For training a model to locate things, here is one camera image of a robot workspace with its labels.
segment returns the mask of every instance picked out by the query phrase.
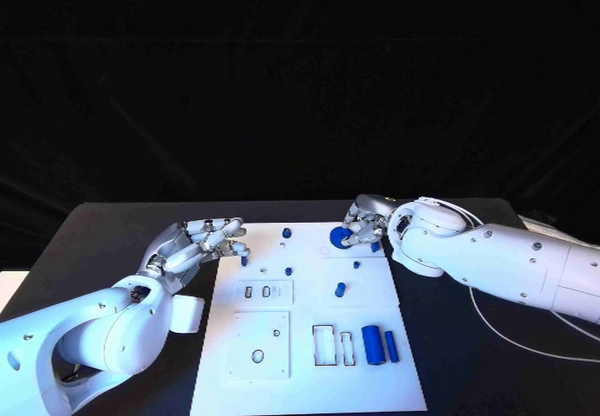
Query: black table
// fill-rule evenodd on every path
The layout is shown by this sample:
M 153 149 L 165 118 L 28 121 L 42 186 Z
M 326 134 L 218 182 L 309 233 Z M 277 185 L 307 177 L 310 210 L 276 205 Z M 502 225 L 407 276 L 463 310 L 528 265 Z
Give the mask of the black table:
M 483 222 L 522 228 L 506 201 L 452 202 Z M 173 222 L 234 216 L 247 222 L 341 221 L 351 203 L 84 204 L 52 239 L 2 321 L 110 287 L 136 273 L 146 246 Z M 384 247 L 390 255 L 388 242 Z M 485 326 L 462 284 L 447 275 L 417 276 L 395 262 L 390 266 L 428 414 L 600 414 L 600 365 L 557 360 L 512 346 Z M 170 333 L 150 368 L 78 414 L 189 414 L 216 269 L 218 262 L 206 263 L 180 292 L 206 301 L 199 333 Z M 475 295 L 491 323 L 516 342 L 554 354 L 600 359 L 600 344 L 548 311 L 482 292 Z M 600 332 L 596 325 L 574 321 Z

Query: hole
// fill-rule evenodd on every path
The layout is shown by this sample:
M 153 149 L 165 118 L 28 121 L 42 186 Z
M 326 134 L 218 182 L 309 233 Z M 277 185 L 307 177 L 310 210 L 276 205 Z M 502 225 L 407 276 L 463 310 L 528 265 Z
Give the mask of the hole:
M 254 353 L 253 353 L 253 361 L 258 364 L 260 362 L 263 362 L 263 360 L 266 359 L 266 354 L 263 353 L 263 351 L 258 349 Z
M 17 350 L 9 352 L 9 366 L 13 368 L 15 371 L 22 369 L 22 355 Z

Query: white robotic arm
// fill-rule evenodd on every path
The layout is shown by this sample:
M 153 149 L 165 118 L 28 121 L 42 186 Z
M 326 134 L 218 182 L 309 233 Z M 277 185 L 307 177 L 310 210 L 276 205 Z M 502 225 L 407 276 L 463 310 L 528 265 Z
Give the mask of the white robotic arm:
M 600 323 L 599 250 L 502 225 L 473 226 L 459 207 L 431 198 L 401 205 L 359 195 L 342 227 L 353 221 L 361 230 L 333 245 L 388 234 L 392 259 L 421 276 L 446 272 L 503 299 Z
M 242 223 L 224 218 L 173 224 L 147 248 L 140 271 L 113 288 L 0 324 L 2 415 L 75 413 L 150 366 L 169 329 L 198 331 L 203 301 L 173 294 L 202 263 L 250 254 L 244 243 L 228 240 L 245 235 Z M 88 374 L 64 379 L 56 355 Z

